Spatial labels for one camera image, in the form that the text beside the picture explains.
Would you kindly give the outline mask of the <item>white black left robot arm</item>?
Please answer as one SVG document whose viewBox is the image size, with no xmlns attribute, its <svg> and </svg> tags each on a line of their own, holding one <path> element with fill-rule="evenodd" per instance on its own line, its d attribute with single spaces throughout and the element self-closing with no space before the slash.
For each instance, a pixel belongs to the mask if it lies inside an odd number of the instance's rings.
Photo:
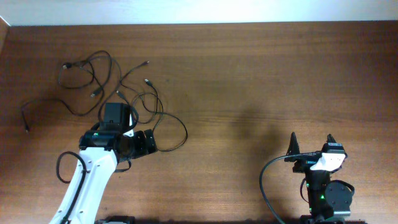
<svg viewBox="0 0 398 224">
<path fill-rule="evenodd" d="M 71 155 L 78 162 L 65 196 L 51 223 L 94 223 L 104 190 L 119 163 L 157 152 L 153 131 L 134 131 L 134 109 L 125 103 L 106 103 L 104 120 L 96 123 L 79 141 L 79 153 L 60 154 L 56 174 L 60 176 L 62 157 Z"/>
</svg>

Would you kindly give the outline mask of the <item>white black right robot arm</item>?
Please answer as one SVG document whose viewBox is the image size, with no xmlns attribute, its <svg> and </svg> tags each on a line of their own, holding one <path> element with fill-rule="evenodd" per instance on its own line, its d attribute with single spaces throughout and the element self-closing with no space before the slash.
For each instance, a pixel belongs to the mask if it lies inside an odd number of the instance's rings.
<svg viewBox="0 0 398 224">
<path fill-rule="evenodd" d="M 302 215 L 300 223 L 344 223 L 351 215 L 354 187 L 342 180 L 331 180 L 348 157 L 343 145 L 329 134 L 321 150 L 301 153 L 292 133 L 286 155 L 284 161 L 294 164 L 293 172 L 305 174 L 302 187 L 307 189 L 310 214 Z"/>
</svg>

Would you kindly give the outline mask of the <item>wooden side panel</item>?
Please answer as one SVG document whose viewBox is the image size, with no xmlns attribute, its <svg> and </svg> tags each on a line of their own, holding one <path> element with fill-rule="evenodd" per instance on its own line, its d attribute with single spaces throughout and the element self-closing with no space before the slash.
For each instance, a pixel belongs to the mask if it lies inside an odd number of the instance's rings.
<svg viewBox="0 0 398 224">
<path fill-rule="evenodd" d="M 2 51 L 10 25 L 3 17 L 0 17 L 0 51 Z"/>
</svg>

